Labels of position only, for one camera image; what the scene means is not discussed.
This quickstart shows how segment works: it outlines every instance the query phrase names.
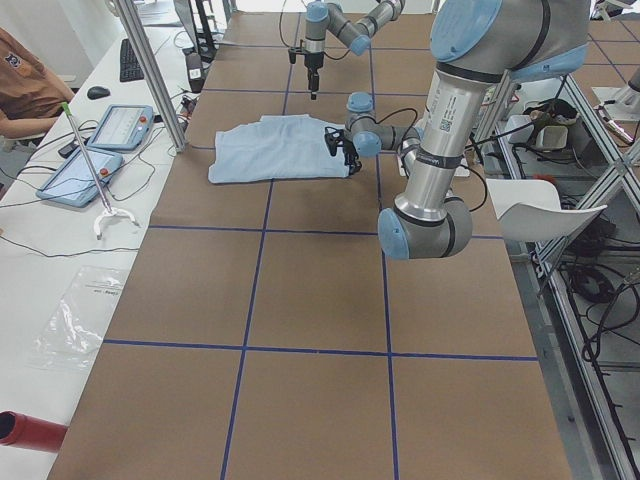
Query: table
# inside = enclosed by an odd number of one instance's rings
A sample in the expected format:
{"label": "table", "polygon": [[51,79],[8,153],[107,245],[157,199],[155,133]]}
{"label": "table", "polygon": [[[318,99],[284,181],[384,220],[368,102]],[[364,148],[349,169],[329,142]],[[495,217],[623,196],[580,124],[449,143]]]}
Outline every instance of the table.
{"label": "table", "polygon": [[[179,86],[188,88],[184,59],[174,47],[173,38],[180,29],[149,28],[152,48],[163,72],[171,95]],[[154,105],[144,81],[119,83],[119,38],[80,89],[71,108],[79,121],[99,120],[108,105]],[[94,85],[107,86],[111,96],[90,101],[87,90]],[[44,142],[70,131],[66,118],[59,119]],[[29,165],[56,167],[62,159],[56,151],[70,137],[34,155]],[[105,223],[103,240],[93,234],[93,221],[102,211],[98,200],[84,209],[72,209],[53,204],[37,203],[22,207],[0,209],[0,228],[4,235],[47,253],[78,252],[92,248],[138,248],[149,223],[149,217],[162,190],[172,164],[171,141],[163,131],[145,152],[143,158],[153,164],[156,172],[149,185],[130,200],[114,203],[131,210],[140,227],[128,221]],[[125,161],[133,155],[126,155]],[[35,186],[40,186],[50,173],[21,175]],[[114,178],[111,185],[116,195],[134,191],[147,179],[149,166],[134,161]],[[36,199],[31,187],[15,182],[0,205],[10,205]],[[22,248],[0,241],[0,304],[2,305],[3,334],[0,339],[0,405],[4,410],[15,410],[50,421],[68,424],[73,416],[87,374],[51,370],[37,370],[27,366],[28,351],[62,297],[78,269],[83,265],[128,270],[136,252],[114,252],[84,255],[75,258],[46,259]],[[0,477],[25,480],[46,478],[55,455],[16,448],[0,449]]]}
{"label": "table", "polygon": [[215,132],[263,114],[341,122],[355,90],[421,109],[432,18],[327,62],[315,102],[278,15],[232,18],[244,46],[218,53],[50,480],[570,478],[490,204],[460,255],[393,262],[375,236],[404,188],[393,155],[349,179],[207,181]]}

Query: plastic bag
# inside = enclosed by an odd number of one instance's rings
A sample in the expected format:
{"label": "plastic bag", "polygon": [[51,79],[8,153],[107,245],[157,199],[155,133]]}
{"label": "plastic bag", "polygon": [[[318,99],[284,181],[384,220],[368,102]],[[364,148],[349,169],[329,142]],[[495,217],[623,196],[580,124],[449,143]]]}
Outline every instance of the plastic bag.
{"label": "plastic bag", "polygon": [[89,371],[102,345],[128,270],[84,266],[36,338],[28,363],[45,369]]}

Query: computer mouse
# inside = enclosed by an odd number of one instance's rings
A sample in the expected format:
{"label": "computer mouse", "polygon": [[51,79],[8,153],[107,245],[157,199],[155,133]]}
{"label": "computer mouse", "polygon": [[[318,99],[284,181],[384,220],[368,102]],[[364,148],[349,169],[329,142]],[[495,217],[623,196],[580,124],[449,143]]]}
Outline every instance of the computer mouse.
{"label": "computer mouse", "polygon": [[89,97],[90,100],[97,100],[98,98],[108,97],[109,95],[111,95],[111,92],[106,87],[95,86],[87,91],[87,97]]}

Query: white desk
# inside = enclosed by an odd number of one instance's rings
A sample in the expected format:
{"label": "white desk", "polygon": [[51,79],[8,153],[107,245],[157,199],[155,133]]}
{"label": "white desk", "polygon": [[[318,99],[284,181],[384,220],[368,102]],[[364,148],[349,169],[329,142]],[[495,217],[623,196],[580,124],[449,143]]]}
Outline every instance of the white desk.
{"label": "white desk", "polygon": [[[173,44],[174,35],[179,30],[147,29],[170,95],[178,93],[179,87],[188,88],[184,57]],[[118,81],[121,38],[109,49],[71,102],[72,113],[80,122],[99,120],[110,104],[154,105],[146,82]],[[94,85],[108,87],[111,96],[88,100],[86,92]],[[69,131],[66,118],[60,118],[44,141]],[[29,165],[59,165],[63,160],[56,152],[70,139],[71,137],[67,137],[44,148],[33,157]],[[103,223],[103,239],[96,240],[93,221],[103,210],[99,199],[96,199],[84,209],[66,208],[47,202],[2,208],[0,228],[4,229],[7,238],[47,253],[71,253],[95,248],[138,248],[171,168],[173,158],[170,150],[171,140],[166,131],[163,131],[143,154],[143,158],[156,168],[149,185],[131,199],[113,203],[114,206],[133,212],[140,227],[135,227],[128,220],[111,220]],[[132,156],[126,155],[125,161]],[[37,187],[49,175],[28,172],[35,170],[27,170],[20,178]],[[118,173],[111,188],[118,196],[127,195],[142,185],[150,172],[148,165],[136,160]],[[32,188],[15,182],[0,205],[35,199]],[[0,410],[14,410],[53,422],[69,423],[84,388],[87,373],[29,367],[28,351],[81,266],[130,269],[135,256],[135,252],[111,252],[47,259],[0,241]],[[0,447],[0,478],[45,479],[54,459],[54,454]]]}

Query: reacher grabber tool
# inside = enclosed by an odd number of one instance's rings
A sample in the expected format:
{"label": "reacher grabber tool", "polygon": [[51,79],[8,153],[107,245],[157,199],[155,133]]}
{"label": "reacher grabber tool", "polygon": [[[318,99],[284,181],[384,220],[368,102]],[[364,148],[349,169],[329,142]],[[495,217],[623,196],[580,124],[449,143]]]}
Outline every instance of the reacher grabber tool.
{"label": "reacher grabber tool", "polygon": [[69,120],[69,124],[71,125],[71,129],[73,130],[73,134],[75,135],[76,141],[78,142],[78,146],[82,151],[82,156],[87,162],[87,168],[89,169],[89,173],[91,173],[91,178],[93,178],[93,182],[95,183],[96,188],[98,189],[98,194],[100,195],[100,200],[102,200],[102,205],[104,206],[104,211],[100,215],[98,215],[98,218],[96,218],[95,222],[93,222],[93,231],[95,232],[96,237],[98,238],[98,240],[102,239],[102,231],[100,230],[100,223],[102,222],[102,220],[109,217],[125,217],[131,220],[131,222],[135,226],[139,227],[140,224],[136,221],[136,217],[134,217],[131,212],[127,210],[123,210],[121,208],[115,208],[111,206],[111,203],[109,202],[109,199],[105,195],[104,189],[102,188],[102,183],[100,183],[100,178],[98,177],[98,174],[93,168],[93,164],[91,163],[91,157],[89,156],[87,147],[84,144],[84,140],[80,136],[80,130],[78,130],[78,126],[76,125],[76,122],[73,119],[73,115],[71,115],[69,104],[67,102],[63,102],[62,109],[64,110],[64,113],[67,115],[67,120]]}

